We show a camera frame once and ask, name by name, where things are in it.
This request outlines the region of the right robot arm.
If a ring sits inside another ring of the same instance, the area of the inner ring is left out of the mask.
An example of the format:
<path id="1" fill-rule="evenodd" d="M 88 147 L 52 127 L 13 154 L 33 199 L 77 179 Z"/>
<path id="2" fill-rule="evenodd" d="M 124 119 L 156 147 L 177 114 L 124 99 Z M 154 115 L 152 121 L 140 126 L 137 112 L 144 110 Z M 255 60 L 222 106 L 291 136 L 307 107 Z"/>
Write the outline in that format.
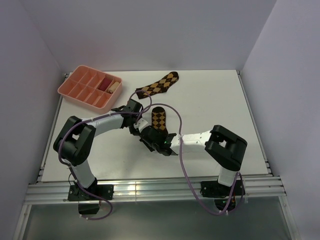
<path id="1" fill-rule="evenodd" d="M 247 141 L 222 125 L 212 130 L 193 134 L 166 134 L 148 123 L 134 125 L 140 141 L 153 152 L 164 156 L 182 156 L 183 153 L 204 153 L 210 155 L 219 165 L 220 172 L 216 183 L 217 191 L 229 194 L 234 188 L 236 173 L 241 169 L 247 148 Z"/>

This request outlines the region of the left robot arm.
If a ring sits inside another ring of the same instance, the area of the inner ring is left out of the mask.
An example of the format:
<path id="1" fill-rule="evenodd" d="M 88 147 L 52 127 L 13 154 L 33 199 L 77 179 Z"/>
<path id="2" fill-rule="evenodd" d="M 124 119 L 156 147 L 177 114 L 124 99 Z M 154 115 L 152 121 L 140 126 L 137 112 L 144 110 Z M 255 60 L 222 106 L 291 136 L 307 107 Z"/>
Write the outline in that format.
<path id="1" fill-rule="evenodd" d="M 53 149 L 58 154 L 61 164 L 67 166 L 78 184 L 79 194 L 86 200 L 96 197 L 97 179 L 93 175 L 88 157 L 95 137 L 111 130 L 129 128 L 143 109 L 142 104 L 130 99 L 119 108 L 92 118 L 71 116 L 58 134 Z"/>

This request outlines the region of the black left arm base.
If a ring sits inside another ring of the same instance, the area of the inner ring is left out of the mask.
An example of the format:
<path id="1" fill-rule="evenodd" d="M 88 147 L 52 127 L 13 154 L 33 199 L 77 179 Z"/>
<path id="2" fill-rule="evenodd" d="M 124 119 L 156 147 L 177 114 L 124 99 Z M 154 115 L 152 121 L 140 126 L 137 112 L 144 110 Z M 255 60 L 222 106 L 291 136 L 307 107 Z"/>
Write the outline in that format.
<path id="1" fill-rule="evenodd" d="M 78 212 L 81 215 L 95 215 L 100 210 L 101 202 L 104 200 L 110 201 L 113 199 L 114 185 L 112 184 L 97 184 L 84 192 L 78 184 L 73 184 L 69 187 L 68 202 L 78 202 Z"/>

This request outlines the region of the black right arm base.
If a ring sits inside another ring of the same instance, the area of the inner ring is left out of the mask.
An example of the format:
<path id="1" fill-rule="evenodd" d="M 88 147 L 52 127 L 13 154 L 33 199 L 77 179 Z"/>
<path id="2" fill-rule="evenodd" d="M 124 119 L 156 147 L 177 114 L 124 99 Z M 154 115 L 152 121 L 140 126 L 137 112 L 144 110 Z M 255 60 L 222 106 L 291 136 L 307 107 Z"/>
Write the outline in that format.
<path id="1" fill-rule="evenodd" d="M 200 194 L 204 198 L 214 198 L 215 206 L 218 210 L 222 211 L 227 205 L 231 187 L 219 184 L 218 181 L 201 181 Z M 237 180 L 233 189 L 232 198 L 228 205 L 227 210 L 231 211 L 237 206 L 236 197 L 242 198 L 245 196 L 245 189 L 242 181 Z"/>

